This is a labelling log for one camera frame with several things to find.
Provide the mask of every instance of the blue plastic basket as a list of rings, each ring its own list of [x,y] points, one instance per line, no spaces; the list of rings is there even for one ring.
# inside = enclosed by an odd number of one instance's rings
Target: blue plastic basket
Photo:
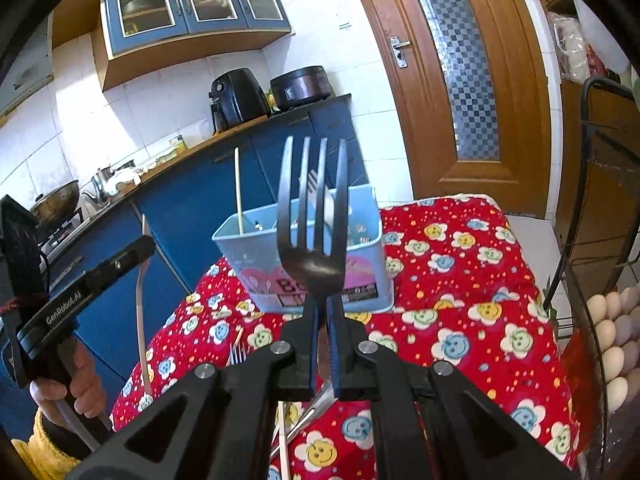
[[[298,199],[291,202],[291,218],[298,216]],[[349,188],[347,266],[342,302],[347,312],[384,312],[393,307],[394,288],[385,269],[382,220],[369,184]],[[313,243],[314,215],[308,208],[307,243]],[[300,313],[306,291],[283,269],[276,244],[276,205],[231,215],[212,236],[257,307],[263,312]],[[291,226],[294,243],[298,227]],[[331,237],[325,227],[324,250]]]

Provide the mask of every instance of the yellow sleeve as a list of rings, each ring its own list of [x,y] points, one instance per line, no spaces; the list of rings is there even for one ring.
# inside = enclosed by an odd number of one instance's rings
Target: yellow sleeve
[[[42,417],[38,409],[28,442],[12,440],[12,443],[38,480],[63,480],[79,461],[53,445],[42,427]]]

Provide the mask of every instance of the door glass panel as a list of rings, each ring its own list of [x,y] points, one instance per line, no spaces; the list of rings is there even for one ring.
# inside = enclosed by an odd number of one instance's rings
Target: door glass panel
[[[196,20],[235,20],[236,10],[231,0],[191,0]]]
[[[247,0],[251,13],[256,20],[283,21],[282,14],[276,0]]]
[[[118,10],[125,38],[175,25],[169,0],[118,0]]]
[[[469,0],[420,0],[420,4],[449,93],[458,160],[499,160],[494,88]]]

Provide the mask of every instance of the black air fryer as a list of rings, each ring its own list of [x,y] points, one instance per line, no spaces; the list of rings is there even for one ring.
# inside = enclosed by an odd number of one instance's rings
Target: black air fryer
[[[271,115],[267,98],[248,68],[231,70],[215,79],[209,97],[213,101],[211,115],[216,132]]]

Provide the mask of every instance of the human hand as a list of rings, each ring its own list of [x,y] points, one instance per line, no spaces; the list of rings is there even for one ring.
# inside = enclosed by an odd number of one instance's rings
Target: human hand
[[[73,374],[69,389],[76,398],[74,409],[93,418],[104,411],[107,406],[107,392],[102,388],[102,378],[95,373],[95,362],[85,346],[77,341],[74,349],[74,364],[76,373]],[[51,379],[37,378],[31,381],[29,392],[33,400],[51,422],[62,428],[67,427],[54,401],[62,400],[66,396],[66,387]]]

